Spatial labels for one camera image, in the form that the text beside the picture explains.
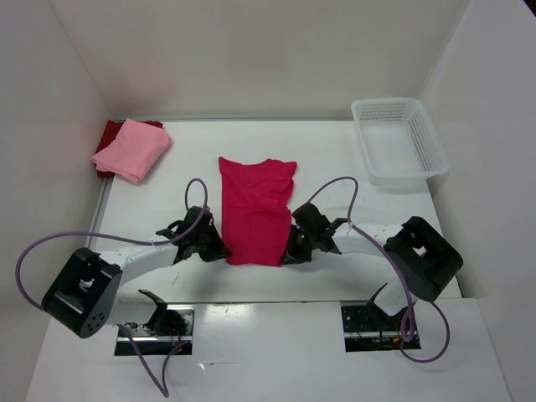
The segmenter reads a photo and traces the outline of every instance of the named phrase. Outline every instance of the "white plastic basket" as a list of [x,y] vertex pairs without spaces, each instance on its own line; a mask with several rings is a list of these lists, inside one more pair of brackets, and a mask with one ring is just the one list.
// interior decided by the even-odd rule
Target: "white plastic basket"
[[356,100],[352,113],[371,182],[397,186],[448,171],[436,127],[420,101]]

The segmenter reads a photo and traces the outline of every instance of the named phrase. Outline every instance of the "white enclosure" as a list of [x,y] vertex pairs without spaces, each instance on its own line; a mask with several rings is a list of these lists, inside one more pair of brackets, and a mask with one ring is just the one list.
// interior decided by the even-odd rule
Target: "white enclosure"
[[[5,0],[0,54],[0,400],[25,399],[49,322],[18,294],[15,261],[89,228],[106,120],[350,120],[352,101],[393,96],[431,111],[451,170],[429,186],[466,263],[461,290],[512,399],[533,400],[536,18],[523,0]],[[29,293],[40,300],[82,242],[32,253]]]

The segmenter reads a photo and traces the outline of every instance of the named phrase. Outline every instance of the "purple cable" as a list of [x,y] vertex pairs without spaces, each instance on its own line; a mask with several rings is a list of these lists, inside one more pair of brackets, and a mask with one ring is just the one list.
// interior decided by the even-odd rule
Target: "purple cable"
[[[21,255],[18,257],[18,260],[17,260],[17,265],[15,266],[15,281],[17,282],[17,288],[18,290],[20,291],[20,293],[23,295],[23,297],[26,299],[26,301],[28,303],[30,303],[32,306],[34,306],[35,308],[38,308],[39,310],[43,311],[43,308],[41,307],[41,305],[39,305],[39,303],[37,303],[27,292],[26,292],[26,289],[24,289],[24,286],[23,286],[23,283],[21,281],[21,278],[20,278],[20,271],[21,271],[21,268],[23,266],[23,261],[24,261],[24,258],[26,257],[26,255],[28,255],[28,253],[33,250],[35,247],[37,247],[38,245],[44,243],[45,241],[49,241],[49,240],[52,240],[52,239],[58,239],[59,237],[67,237],[67,236],[93,236],[93,237],[98,237],[98,238],[102,238],[102,239],[110,239],[110,240],[117,240],[117,241],[122,241],[124,243],[131,243],[133,245],[168,245],[174,241],[177,241],[177,240],[181,240],[184,236],[186,236],[188,233],[190,233],[194,228],[195,226],[199,223],[199,221],[201,220],[201,218],[203,217],[203,214],[204,214],[204,211],[207,210],[207,208],[209,207],[208,206],[208,203],[209,203],[209,191],[207,189],[207,185],[204,183],[203,180],[201,180],[200,178],[193,178],[192,180],[189,181],[188,183],[188,186],[186,187],[186,195],[185,195],[185,199],[188,200],[188,191],[190,189],[190,186],[192,185],[192,183],[195,183],[195,182],[198,182],[198,183],[201,183],[201,185],[203,186],[203,191],[204,191],[204,201],[203,201],[203,209],[201,211],[201,213],[198,215],[198,217],[194,220],[194,222],[192,223],[192,226],[190,226],[189,228],[187,228],[186,230],[184,230],[181,234],[175,236],[173,239],[170,239],[170,240],[164,240],[164,241],[154,241],[154,242],[151,242],[151,241],[145,241],[145,240],[134,240],[134,239],[129,239],[127,237],[120,237],[120,236],[115,236],[113,234],[102,234],[102,233],[96,233],[96,232],[90,232],[90,231],[83,231],[83,230],[71,230],[71,231],[68,231],[68,232],[59,232],[59,233],[55,233],[55,234],[49,234],[48,236],[44,236],[43,238],[39,239],[39,240],[36,240],[34,241],[31,245],[29,245],[28,247],[26,247],[26,249],[24,249],[24,251],[21,253]],[[175,348],[173,348],[166,356],[166,358],[164,359],[164,363],[163,363],[163,366],[162,366],[162,384],[160,384],[157,380],[157,378],[155,377],[155,375],[152,373],[151,369],[149,368],[149,366],[147,365],[147,362],[145,361],[145,358],[143,357],[142,355],[142,352],[140,351],[139,347],[136,345],[136,341],[134,341],[134,339],[132,339],[132,336],[130,335],[130,333],[126,330],[126,328],[124,326],[122,326],[121,324],[118,325],[119,329],[121,330],[121,332],[123,332],[123,334],[128,338],[128,340],[130,341],[131,345],[132,345],[132,348],[134,349],[134,352],[136,352],[136,355],[137,357],[139,357],[140,361],[142,362],[142,365],[143,365],[143,368],[147,371],[147,374],[149,375],[149,377],[151,377],[152,381],[154,382],[154,384],[158,387],[158,389],[160,389],[160,391],[162,392],[162,394],[167,398],[169,396],[169,392],[168,392],[168,387],[166,386],[166,376],[165,376],[165,373],[166,373],[166,367],[168,365],[168,360],[169,358],[175,354],[185,343],[188,343],[188,342],[184,342],[184,343],[181,343],[180,345],[176,346]]]
[[177,235],[173,239],[151,242],[151,241],[146,241],[146,240],[129,239],[127,237],[115,236],[113,234],[96,233],[96,232],[89,232],[89,231],[84,231],[84,230],[71,230],[71,231],[68,231],[68,232],[54,233],[52,235],[49,234],[48,236],[44,236],[43,238],[34,241],[31,245],[26,247],[26,249],[24,249],[24,251],[18,257],[17,264],[15,266],[15,281],[17,282],[18,291],[20,291],[20,293],[23,295],[23,297],[26,299],[26,301],[28,303],[30,303],[32,306],[34,306],[35,308],[38,308],[41,311],[43,310],[41,305],[39,303],[37,303],[26,292],[26,289],[24,289],[23,283],[22,283],[22,281],[20,279],[20,271],[21,271],[21,268],[23,266],[23,261],[24,261],[24,258],[26,257],[26,255],[28,255],[28,253],[31,250],[33,250],[38,245],[44,243],[45,241],[49,241],[49,240],[52,240],[52,239],[58,239],[59,237],[67,237],[67,236],[85,236],[85,237],[92,236],[92,237],[98,237],[98,238],[101,238],[101,239],[122,241],[124,243],[131,243],[133,245],[168,245],[168,244],[170,244],[170,243],[172,243],[174,241],[181,240],[184,236],[186,236],[188,233],[190,233],[195,228],[195,226],[199,223],[199,221],[203,217],[204,211],[207,210],[207,208],[208,208],[209,191],[207,189],[207,185],[204,183],[203,180],[201,180],[200,178],[193,178],[192,180],[190,180],[189,183],[188,183],[188,186],[187,186],[187,191],[189,190],[190,186],[194,182],[201,183],[201,185],[203,186],[203,191],[204,191],[203,210],[198,215],[198,217],[194,220],[194,222],[192,223],[192,226],[190,226],[189,228],[184,230],[181,234]]
[[140,362],[142,362],[143,368],[145,369],[145,371],[147,371],[149,377],[151,377],[152,382],[158,387],[158,389],[160,389],[160,392],[162,392],[162,395],[164,395],[164,397],[169,398],[169,391],[166,385],[166,367],[168,365],[169,358],[171,358],[182,346],[188,343],[188,341],[182,342],[180,345],[176,346],[175,348],[172,348],[166,355],[166,358],[164,359],[164,364],[162,365],[162,383],[160,383],[158,382],[157,377],[152,373],[151,369],[149,368],[149,365],[147,364],[147,361],[143,357],[142,351],[136,345],[136,341],[132,338],[131,334],[128,332],[125,326],[121,324],[117,326],[119,327],[119,330],[123,332],[123,335],[125,335],[130,341],[134,352],[136,353],[137,357],[139,357]]
[[[394,272],[396,272],[396,275],[399,277],[400,283],[402,284],[402,287],[404,288],[404,293],[405,293],[405,296],[406,296],[406,299],[407,299],[407,302],[408,302],[408,308],[405,311],[404,315],[402,316],[402,323],[400,324],[400,328],[404,328],[404,331],[402,331],[402,330],[400,331],[400,335],[402,337],[402,342],[400,343],[400,352],[402,352],[402,354],[406,358],[408,358],[409,360],[411,360],[412,362],[415,362],[415,363],[431,363],[431,362],[435,362],[438,358],[440,358],[441,356],[443,356],[443,354],[445,354],[446,350],[449,347],[449,343],[451,341],[451,328],[449,326],[449,322],[447,321],[443,311],[434,302],[432,302],[431,305],[439,312],[441,318],[443,319],[443,322],[445,323],[446,340],[445,340],[445,344],[443,345],[443,349],[436,356],[434,356],[432,358],[422,359],[422,360],[418,359],[418,358],[412,358],[410,355],[408,355],[404,351],[404,343],[410,342],[415,337],[415,309],[414,309],[414,303],[411,300],[410,288],[408,287],[408,283],[405,280],[404,275],[402,274],[402,271],[400,270],[400,268],[398,267],[396,262],[387,253],[387,251],[384,250],[384,247],[378,241],[376,241],[376,239],[373,238],[370,234],[366,233],[364,230],[360,229],[358,226],[356,226],[352,222],[353,204],[355,203],[355,200],[356,200],[356,198],[358,196],[358,190],[359,190],[358,180],[356,178],[351,177],[351,176],[341,176],[340,178],[334,178],[333,180],[330,180],[329,182],[327,182],[326,184],[321,186],[307,200],[307,202],[310,203],[327,186],[329,186],[329,185],[331,185],[331,184],[333,184],[335,182],[339,182],[341,180],[352,180],[353,183],[355,184],[355,189],[353,190],[352,199],[350,201],[350,205],[348,206],[348,213],[347,213],[348,224],[351,225],[352,229],[354,229],[356,232],[358,232],[360,235],[362,235],[365,239],[367,239],[370,243],[372,243],[372,245],[374,247],[376,247],[378,249],[378,251],[387,259],[387,261],[393,267]],[[405,328],[406,328],[406,323],[407,323],[408,319],[410,320],[410,330],[408,332],[406,332]]]

